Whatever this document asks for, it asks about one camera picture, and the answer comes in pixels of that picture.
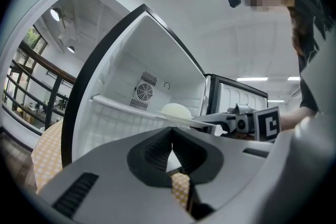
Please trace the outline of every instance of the person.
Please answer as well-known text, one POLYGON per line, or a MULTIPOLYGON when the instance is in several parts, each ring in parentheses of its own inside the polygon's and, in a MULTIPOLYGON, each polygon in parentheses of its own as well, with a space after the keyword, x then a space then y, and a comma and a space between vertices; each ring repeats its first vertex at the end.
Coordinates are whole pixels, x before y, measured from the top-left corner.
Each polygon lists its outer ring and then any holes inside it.
POLYGON ((59 106, 60 106, 60 109, 63 110, 63 108, 67 106, 67 101, 65 99, 59 100, 59 106))
MULTIPOLYGON (((319 26, 323 35, 323 22, 317 18, 311 8, 307 7, 302 0, 243 0, 245 5, 255 10, 269 10, 270 7, 284 6, 288 9, 292 24, 292 44, 298 55, 299 72, 311 61, 319 50, 318 44, 314 40, 314 23, 319 26)), ((311 4, 318 7, 318 0, 308 0, 311 4)), ((318 111, 317 104, 306 85, 300 79, 302 102, 300 108, 287 114, 280 115, 281 129, 292 129, 306 116, 314 116, 318 111)))

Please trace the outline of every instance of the refrigerator door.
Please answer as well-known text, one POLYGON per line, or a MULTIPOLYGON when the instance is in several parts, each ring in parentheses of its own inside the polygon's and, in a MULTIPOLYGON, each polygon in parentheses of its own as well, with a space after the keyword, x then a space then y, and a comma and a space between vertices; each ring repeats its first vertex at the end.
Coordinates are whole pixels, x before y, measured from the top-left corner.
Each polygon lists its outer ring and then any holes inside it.
POLYGON ((160 114, 168 103, 199 116, 205 83, 181 40, 141 5, 106 34, 77 77, 62 127, 63 167, 101 144, 169 125, 160 114))
POLYGON ((227 112, 228 108, 234 108, 236 104, 248 104, 256 110, 268 107, 267 93, 214 74, 209 76, 211 83, 206 114, 227 112))

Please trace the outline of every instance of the ventilation grille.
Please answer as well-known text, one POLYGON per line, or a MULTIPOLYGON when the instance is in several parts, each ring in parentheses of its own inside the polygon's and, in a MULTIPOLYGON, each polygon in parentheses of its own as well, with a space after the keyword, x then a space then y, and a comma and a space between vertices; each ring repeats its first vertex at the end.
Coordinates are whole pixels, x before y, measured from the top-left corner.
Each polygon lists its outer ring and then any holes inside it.
POLYGON ((132 99, 130 106, 132 106, 134 108, 137 108, 137 109, 142 109, 142 110, 146 111, 147 107, 148 107, 148 104, 146 104, 144 102, 141 102, 141 101, 138 101, 136 99, 132 99))
POLYGON ((250 155, 254 155, 254 156, 258 156, 261 158, 267 158, 268 156, 268 152, 267 151, 261 151, 261 150, 256 150, 254 148, 246 148, 243 150, 244 153, 250 154, 250 155))
POLYGON ((301 88, 297 89, 295 92, 293 92, 290 97, 294 98, 296 96, 298 96, 301 93, 301 88))
POLYGON ((153 96, 152 87, 148 84, 141 84, 137 91, 140 100, 147 101, 153 96))
POLYGON ((95 174, 83 173, 54 203, 53 207, 61 214, 71 218, 97 179, 98 176, 95 174))
POLYGON ((152 86, 155 86, 157 82, 157 78, 146 71, 142 74, 141 79, 152 86))

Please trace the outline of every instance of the white wall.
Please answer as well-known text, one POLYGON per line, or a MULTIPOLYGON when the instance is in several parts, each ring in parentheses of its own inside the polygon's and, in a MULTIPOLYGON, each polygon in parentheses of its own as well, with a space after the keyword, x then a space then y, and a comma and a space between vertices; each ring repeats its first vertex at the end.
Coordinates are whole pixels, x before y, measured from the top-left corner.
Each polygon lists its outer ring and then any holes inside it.
POLYGON ((129 11, 133 11, 141 4, 146 4, 152 9, 179 37, 188 48, 197 62, 207 69, 208 59, 203 57, 206 46, 195 38, 194 30, 186 13, 179 9, 172 0, 116 0, 129 11))
POLYGON ((280 115, 286 114, 288 112, 292 112, 298 108, 300 108, 300 104, 302 102, 302 95, 298 95, 295 98, 292 98, 285 103, 277 104, 277 103, 268 103, 268 107, 271 108, 273 106, 278 106, 280 115))
MULTIPOLYGON (((70 75, 77 77, 79 71, 81 70, 84 62, 77 59, 71 53, 62 54, 55 45, 48 44, 44 49, 42 56, 53 63, 58 68, 64 70, 65 72, 69 73, 70 75)), ((40 66, 38 63, 36 64, 33 74, 36 79, 39 81, 49 85, 50 87, 54 86, 55 79, 51 76, 47 75, 47 69, 40 66)), ((50 97, 50 92, 35 83, 34 81, 30 80, 28 87, 28 92, 33 94, 34 96, 38 97, 41 101, 48 101, 50 97)), ((59 93, 66 95, 69 97, 71 89, 65 85, 61 85, 58 90, 59 93)), ((35 103, 29 97, 26 97, 25 104, 30 102, 35 103)))

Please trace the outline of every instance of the yellow tablecloth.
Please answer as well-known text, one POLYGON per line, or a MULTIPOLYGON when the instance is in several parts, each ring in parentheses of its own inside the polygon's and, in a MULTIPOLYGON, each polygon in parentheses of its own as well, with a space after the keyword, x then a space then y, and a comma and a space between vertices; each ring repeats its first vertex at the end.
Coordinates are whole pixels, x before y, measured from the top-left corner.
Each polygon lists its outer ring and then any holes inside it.
POLYGON ((61 134, 63 120, 53 124, 38 140, 32 152, 37 192, 62 170, 61 134))

